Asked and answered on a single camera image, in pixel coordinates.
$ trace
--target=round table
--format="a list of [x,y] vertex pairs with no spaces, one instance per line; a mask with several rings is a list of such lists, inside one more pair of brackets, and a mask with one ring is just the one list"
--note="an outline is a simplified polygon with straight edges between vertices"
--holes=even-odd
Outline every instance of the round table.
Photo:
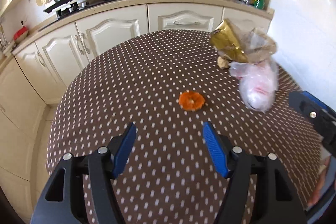
[[[134,122],[137,140],[124,173],[113,182],[127,223],[212,223],[227,180],[212,164],[202,139],[202,123],[248,153],[277,154],[303,205],[316,184],[320,138],[288,107],[288,93],[299,90],[280,68],[279,91],[267,113],[241,100],[239,81],[217,66],[209,33],[164,30],[126,41],[95,58],[71,83],[52,122],[47,170],[62,155],[92,153]],[[186,90],[203,94],[205,106],[184,111]],[[253,208],[256,178],[251,177],[244,222]],[[90,223],[97,223],[90,180],[84,178]]]

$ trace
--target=floor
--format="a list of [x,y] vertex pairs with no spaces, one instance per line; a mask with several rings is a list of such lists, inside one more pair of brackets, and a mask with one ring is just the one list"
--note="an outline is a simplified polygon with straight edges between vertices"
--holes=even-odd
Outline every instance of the floor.
[[51,123],[56,112],[56,106],[51,107],[49,113],[43,121],[44,125],[42,127],[41,141],[37,156],[37,168],[36,168],[36,201],[39,199],[41,192],[46,184],[49,174],[46,170],[45,164],[47,160],[47,146],[48,138],[50,134]]

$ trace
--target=cabinet handle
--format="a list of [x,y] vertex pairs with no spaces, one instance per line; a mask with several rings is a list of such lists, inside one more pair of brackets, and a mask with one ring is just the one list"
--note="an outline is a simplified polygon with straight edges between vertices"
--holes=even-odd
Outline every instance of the cabinet handle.
[[44,63],[44,60],[43,60],[43,57],[40,55],[39,52],[37,52],[37,57],[39,58],[39,61],[40,61],[41,65],[42,65],[43,67],[46,67],[46,66],[45,66],[45,63]]
[[81,50],[81,48],[79,47],[78,35],[75,35],[75,40],[76,40],[77,48],[78,48],[80,54],[81,54],[81,55],[84,55],[84,51]]
[[86,44],[85,44],[85,38],[84,38],[84,34],[83,33],[81,33],[81,38],[82,38],[82,42],[83,42],[83,45],[84,45],[84,49],[85,49],[85,51],[86,51],[86,53],[90,53],[90,49],[86,46]]
[[174,25],[183,25],[183,26],[191,26],[191,25],[200,25],[201,23],[199,21],[195,22],[179,22],[179,21],[174,21]]

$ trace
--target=kitchen cabinet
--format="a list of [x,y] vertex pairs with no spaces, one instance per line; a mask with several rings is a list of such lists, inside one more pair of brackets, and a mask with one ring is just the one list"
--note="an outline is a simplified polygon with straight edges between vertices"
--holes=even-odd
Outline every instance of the kitchen cabinet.
[[265,33],[268,32],[270,20],[264,17],[252,15],[247,12],[224,8],[224,17],[231,20],[241,30],[249,32],[255,27],[259,27]]
[[91,61],[124,41],[148,33],[147,7],[110,10],[77,20],[76,25]]
[[33,213],[30,183],[0,167],[0,185],[9,203],[25,221]]
[[15,126],[1,111],[0,124],[0,167],[20,178],[30,180],[35,141]]
[[35,43],[53,78],[66,86],[89,64],[74,22],[50,32]]
[[30,44],[15,56],[20,68],[46,104],[58,104],[66,86],[51,73],[36,47]]
[[35,139],[45,107],[13,58],[0,74],[0,110]]
[[212,32],[221,23],[223,7],[191,3],[148,4],[149,31],[186,29]]

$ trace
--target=metal screw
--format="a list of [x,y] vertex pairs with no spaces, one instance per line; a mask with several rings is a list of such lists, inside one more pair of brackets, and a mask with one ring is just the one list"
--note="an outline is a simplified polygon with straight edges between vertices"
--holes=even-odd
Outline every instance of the metal screw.
[[314,119],[316,118],[317,114],[316,112],[310,112],[309,116]]
[[72,155],[70,154],[70,153],[65,153],[64,155],[63,155],[63,159],[64,160],[70,160],[72,158]]
[[243,152],[243,150],[239,146],[233,147],[232,151],[236,154],[239,154],[239,153]]
[[270,160],[276,160],[276,159],[277,159],[277,155],[275,155],[274,153],[269,153],[269,154],[268,154],[268,158],[269,158]]
[[99,154],[105,154],[108,151],[108,148],[106,146],[102,146],[98,148],[98,153]]

